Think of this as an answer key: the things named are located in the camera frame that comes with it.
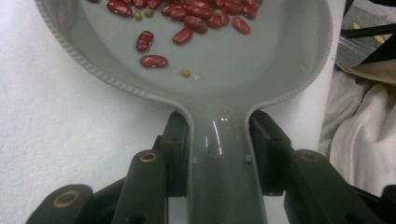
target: yellow seed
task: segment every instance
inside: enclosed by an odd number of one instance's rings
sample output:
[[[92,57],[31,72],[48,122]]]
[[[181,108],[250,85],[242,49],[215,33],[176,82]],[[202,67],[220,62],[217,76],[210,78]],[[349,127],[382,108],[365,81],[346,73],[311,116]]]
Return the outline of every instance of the yellow seed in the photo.
[[[183,77],[189,77],[189,76],[191,75],[191,72],[190,72],[189,69],[182,69],[182,70],[181,70],[181,75],[182,75]]]
[[[147,17],[152,17],[153,14],[154,14],[154,11],[151,8],[148,8],[145,10],[145,15]]]
[[[137,21],[141,21],[141,20],[142,20],[142,13],[141,13],[140,11],[136,11],[136,12],[134,13],[134,18],[135,18]]]
[[[221,9],[216,9],[216,10],[214,10],[214,11],[213,11],[213,15],[214,15],[214,16],[221,16],[221,15],[222,15]]]

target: white cloth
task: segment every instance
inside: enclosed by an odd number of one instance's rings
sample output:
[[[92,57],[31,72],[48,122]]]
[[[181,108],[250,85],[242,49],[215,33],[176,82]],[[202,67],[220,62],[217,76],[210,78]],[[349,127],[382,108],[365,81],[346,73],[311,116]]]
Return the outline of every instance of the white cloth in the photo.
[[[396,88],[355,80],[333,74],[319,151],[349,184],[380,196],[396,184]]]

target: red kidney bean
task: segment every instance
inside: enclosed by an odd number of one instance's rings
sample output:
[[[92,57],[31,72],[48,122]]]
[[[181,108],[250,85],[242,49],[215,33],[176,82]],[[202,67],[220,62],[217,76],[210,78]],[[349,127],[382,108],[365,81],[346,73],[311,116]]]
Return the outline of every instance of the red kidney bean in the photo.
[[[140,9],[146,7],[148,0],[133,0],[133,2],[134,2],[134,6]]]
[[[169,13],[169,16],[175,21],[183,21],[183,19],[189,15],[186,8],[175,8]]]
[[[257,10],[252,7],[242,7],[241,14],[252,20],[256,18],[256,12]]]
[[[261,3],[259,3],[259,0],[242,0],[242,5],[252,7],[257,10],[259,9]]]
[[[124,17],[130,17],[133,14],[132,9],[128,6],[128,4],[124,2],[113,0],[113,1],[109,1],[106,6],[110,11],[120,14],[121,16]]]
[[[187,6],[187,11],[190,15],[203,20],[209,20],[212,17],[212,10],[205,7]]]
[[[228,23],[230,22],[230,17],[228,16],[228,12],[225,8],[221,8],[221,23],[223,26],[228,25]]]
[[[222,7],[222,6],[224,6],[224,3],[225,3],[225,0],[214,0],[214,1],[213,1],[213,4],[214,4],[216,7]]]
[[[163,0],[148,0],[148,8],[157,9],[162,2]]]
[[[145,67],[166,67],[168,60],[161,55],[146,55],[140,58],[140,64]]]
[[[221,17],[212,16],[209,20],[206,21],[207,26],[212,28],[220,28],[223,26]]]
[[[178,45],[187,43],[192,37],[192,29],[184,27],[181,31],[175,34],[172,38],[173,42]]]
[[[161,7],[161,13],[164,16],[169,16],[169,13],[176,8],[183,8],[183,5],[179,2],[169,2]]]
[[[207,31],[207,24],[204,20],[194,17],[194,16],[186,16],[183,19],[184,25],[190,27],[193,31],[203,34]]]
[[[187,6],[212,8],[205,0],[185,0]]]
[[[225,1],[233,4],[242,4],[242,0],[225,0]]]
[[[233,27],[241,34],[247,35],[250,33],[250,26],[240,17],[233,17]]]
[[[140,52],[146,51],[149,48],[149,44],[151,43],[153,38],[154,38],[154,34],[152,32],[144,31],[137,38],[136,49],[139,50]]]
[[[234,4],[229,1],[225,1],[224,3],[224,8],[227,10],[228,14],[236,16],[241,13],[242,10],[242,5],[241,4]]]

